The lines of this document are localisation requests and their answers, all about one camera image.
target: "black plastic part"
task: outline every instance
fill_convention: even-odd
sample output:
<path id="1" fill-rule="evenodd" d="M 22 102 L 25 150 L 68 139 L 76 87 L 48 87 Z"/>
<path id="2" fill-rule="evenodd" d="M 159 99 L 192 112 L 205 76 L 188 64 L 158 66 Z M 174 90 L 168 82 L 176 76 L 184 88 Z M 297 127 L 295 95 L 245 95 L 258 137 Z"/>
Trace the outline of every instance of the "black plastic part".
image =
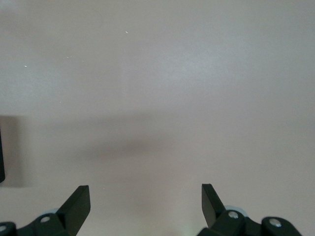
<path id="1" fill-rule="evenodd" d="M 246 217 L 245 233 L 246 236 L 262 236 L 261 225 Z"/>
<path id="2" fill-rule="evenodd" d="M 90 213 L 88 186 L 79 186 L 56 214 L 45 214 L 16 230 L 13 222 L 2 222 L 0 236 L 75 236 Z"/>
<path id="3" fill-rule="evenodd" d="M 261 225 L 244 217 L 230 217 L 231 210 L 225 210 L 223 203 L 211 184 L 202 185 L 202 211 L 209 228 L 205 228 L 198 236 L 301 236 L 297 229 L 287 220 L 278 217 L 266 217 Z M 276 227 L 270 223 L 274 218 L 280 221 Z"/>
<path id="4" fill-rule="evenodd" d="M 277 219 L 281 226 L 276 227 L 270 224 L 270 219 Z M 287 220 L 279 217 L 266 217 L 261 221 L 264 236 L 301 236 L 297 229 Z"/>
<path id="5" fill-rule="evenodd" d="M 88 186 L 79 186 L 68 200 L 59 208 L 56 215 L 71 236 L 80 230 L 90 213 L 90 193 Z"/>
<path id="6" fill-rule="evenodd" d="M 245 217 L 241 213 L 233 210 L 233 212 L 236 212 L 238 214 L 238 218 L 231 218 L 228 215 L 229 212 L 231 211 L 226 210 L 225 212 L 223 212 L 214 223 L 214 225 L 211 227 L 211 230 L 225 236 L 242 235 L 245 230 Z"/>
<path id="7" fill-rule="evenodd" d="M 16 235 L 16 226 L 13 222 L 1 222 L 0 227 L 5 226 L 5 230 L 0 232 L 0 236 L 15 236 Z"/>
<path id="8" fill-rule="evenodd" d="M 0 183 L 3 182 L 4 180 L 5 180 L 5 173 L 4 173 L 2 140 L 1 140 L 1 130 L 0 130 Z"/>
<path id="9" fill-rule="evenodd" d="M 210 228 L 225 211 L 225 207 L 211 184 L 202 185 L 202 212 Z"/>

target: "screw head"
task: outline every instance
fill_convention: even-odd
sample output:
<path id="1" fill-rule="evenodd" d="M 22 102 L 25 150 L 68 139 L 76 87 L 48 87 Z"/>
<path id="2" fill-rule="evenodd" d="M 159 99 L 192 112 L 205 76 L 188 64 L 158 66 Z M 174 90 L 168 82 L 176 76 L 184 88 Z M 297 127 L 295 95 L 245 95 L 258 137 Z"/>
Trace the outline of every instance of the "screw head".
<path id="1" fill-rule="evenodd" d="M 6 230 L 6 226 L 5 225 L 1 225 L 0 226 L 0 232 L 5 231 Z"/>
<path id="2" fill-rule="evenodd" d="M 49 216 L 45 216 L 45 217 L 43 217 L 43 218 L 40 219 L 40 222 L 41 222 L 41 223 L 45 223 L 45 222 L 47 222 L 47 221 L 49 221 L 49 220 L 50 220 L 50 217 L 49 217 Z"/>
<path id="3" fill-rule="evenodd" d="M 228 216 L 233 218 L 233 219 L 238 219 L 238 214 L 235 211 L 230 211 L 228 213 Z"/>
<path id="4" fill-rule="evenodd" d="M 275 219 L 275 218 L 271 218 L 271 219 L 269 220 L 269 223 L 270 223 L 271 225 L 275 226 L 275 227 L 281 227 L 281 226 L 282 226 L 282 225 L 281 225 L 281 222 L 280 222 L 279 220 Z"/>

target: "metal screw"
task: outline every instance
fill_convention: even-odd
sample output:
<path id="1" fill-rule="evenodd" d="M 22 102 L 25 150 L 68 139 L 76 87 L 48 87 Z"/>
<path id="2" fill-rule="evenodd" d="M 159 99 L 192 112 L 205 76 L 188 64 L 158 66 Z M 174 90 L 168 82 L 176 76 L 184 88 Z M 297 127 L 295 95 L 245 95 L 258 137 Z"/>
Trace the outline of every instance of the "metal screw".
<path id="1" fill-rule="evenodd" d="M 281 227 L 281 222 L 275 218 L 271 218 L 269 223 L 275 227 Z"/>
<path id="2" fill-rule="evenodd" d="M 6 230 L 6 226 L 5 225 L 1 225 L 0 226 L 0 232 L 5 231 Z"/>
<path id="3" fill-rule="evenodd" d="M 49 217 L 49 216 L 45 216 L 45 217 L 43 217 L 43 218 L 40 219 L 40 222 L 41 222 L 41 223 L 44 223 L 44 222 L 47 222 L 47 221 L 49 221 L 49 220 L 50 220 L 50 217 Z"/>
<path id="4" fill-rule="evenodd" d="M 230 211 L 228 213 L 228 216 L 231 217 L 231 218 L 234 218 L 234 219 L 238 219 L 238 214 L 234 211 Z"/>

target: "black object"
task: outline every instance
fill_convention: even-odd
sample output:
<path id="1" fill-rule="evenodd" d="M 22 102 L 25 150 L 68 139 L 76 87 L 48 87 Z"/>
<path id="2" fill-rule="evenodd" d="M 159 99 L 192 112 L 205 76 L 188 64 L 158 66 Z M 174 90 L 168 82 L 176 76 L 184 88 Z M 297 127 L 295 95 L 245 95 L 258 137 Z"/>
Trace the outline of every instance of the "black object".
<path id="1" fill-rule="evenodd" d="M 0 236 L 75 236 L 90 213 L 88 186 L 79 186 L 55 214 L 45 214 L 16 229 L 13 222 L 0 223 Z"/>
<path id="2" fill-rule="evenodd" d="M 202 185 L 202 211 L 208 228 L 198 236 L 301 236 L 287 220 L 266 217 L 261 224 L 235 210 L 226 210 L 211 184 Z"/>
<path id="3" fill-rule="evenodd" d="M 4 162 L 3 162 L 1 130 L 0 130 L 0 183 L 3 182 L 4 180 L 5 180 L 5 173 L 4 173 Z"/>

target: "white surface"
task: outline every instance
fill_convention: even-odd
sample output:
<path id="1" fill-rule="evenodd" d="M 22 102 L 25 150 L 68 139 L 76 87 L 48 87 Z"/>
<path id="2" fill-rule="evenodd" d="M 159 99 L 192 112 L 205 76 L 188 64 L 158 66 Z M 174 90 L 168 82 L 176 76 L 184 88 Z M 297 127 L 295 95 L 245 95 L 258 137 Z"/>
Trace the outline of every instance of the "white surface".
<path id="1" fill-rule="evenodd" d="M 78 236 L 194 236 L 201 184 L 315 235 L 314 1 L 0 1 L 0 221 L 90 185 Z"/>

